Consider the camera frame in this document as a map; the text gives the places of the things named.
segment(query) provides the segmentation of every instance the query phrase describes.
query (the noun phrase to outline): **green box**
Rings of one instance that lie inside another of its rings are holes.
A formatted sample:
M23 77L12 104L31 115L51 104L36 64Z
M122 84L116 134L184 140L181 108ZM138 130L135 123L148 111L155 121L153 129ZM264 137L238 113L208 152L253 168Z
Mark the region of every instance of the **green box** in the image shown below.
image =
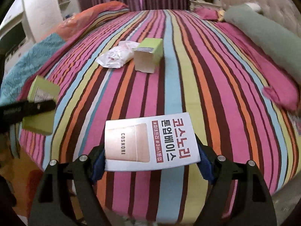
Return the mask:
M37 76L31 85L27 99L30 102L52 99L57 102L59 93L60 87L58 85ZM24 117L22 128L46 136L51 135L53 133L54 119L55 111Z
M154 73L163 56L163 39L145 38L134 51L135 70Z

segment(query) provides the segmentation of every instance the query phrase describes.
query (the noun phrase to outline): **nightstand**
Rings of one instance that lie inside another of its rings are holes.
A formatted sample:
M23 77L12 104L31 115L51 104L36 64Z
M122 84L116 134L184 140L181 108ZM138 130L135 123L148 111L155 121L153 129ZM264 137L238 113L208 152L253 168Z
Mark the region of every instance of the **nightstand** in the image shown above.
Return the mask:
M213 3L208 3L205 1L193 1L190 0L190 11L193 11L194 9L198 7L206 7L214 10L220 10L222 9L221 6L213 4Z

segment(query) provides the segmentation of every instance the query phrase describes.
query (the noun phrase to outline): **printed tube image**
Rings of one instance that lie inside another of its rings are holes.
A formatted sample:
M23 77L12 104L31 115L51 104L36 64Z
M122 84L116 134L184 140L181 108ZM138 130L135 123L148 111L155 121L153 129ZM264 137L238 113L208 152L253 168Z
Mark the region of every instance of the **printed tube image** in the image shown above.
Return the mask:
M150 162L146 124L109 129L105 144L108 160Z

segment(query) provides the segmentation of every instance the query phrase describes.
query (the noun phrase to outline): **white box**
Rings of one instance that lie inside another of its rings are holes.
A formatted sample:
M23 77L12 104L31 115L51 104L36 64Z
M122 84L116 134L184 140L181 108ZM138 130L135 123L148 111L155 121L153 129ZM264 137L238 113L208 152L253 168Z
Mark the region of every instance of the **white box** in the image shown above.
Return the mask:
M107 121L106 171L160 170L199 162L189 113Z

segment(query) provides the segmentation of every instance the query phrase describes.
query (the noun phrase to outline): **metal bolt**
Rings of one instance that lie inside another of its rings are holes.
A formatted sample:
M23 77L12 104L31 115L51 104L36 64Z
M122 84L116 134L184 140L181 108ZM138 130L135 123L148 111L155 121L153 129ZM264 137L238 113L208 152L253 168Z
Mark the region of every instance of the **metal bolt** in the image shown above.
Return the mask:
M54 166L56 163L57 163L56 160L51 160L51 161L49 162L49 165Z
M223 155L219 155L217 158L218 158L219 161L225 161L226 160L226 157L223 156Z
M256 163L254 161L249 161L248 164L251 166L251 167L255 167Z
M82 155L80 158L79 158L80 161L86 161L88 160L88 156L86 155Z

